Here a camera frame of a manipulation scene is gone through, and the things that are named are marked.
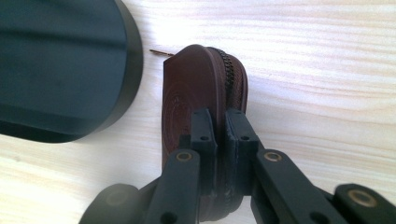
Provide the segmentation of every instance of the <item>light wood surface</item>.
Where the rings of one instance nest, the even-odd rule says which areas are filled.
[[[0,136],[0,223],[78,223],[100,190],[161,174],[162,56],[223,49],[248,73],[247,118],[329,192],[354,182],[396,203],[394,1],[125,0],[141,32],[143,79],[110,128],[67,144]],[[214,223],[255,223],[246,198]]]

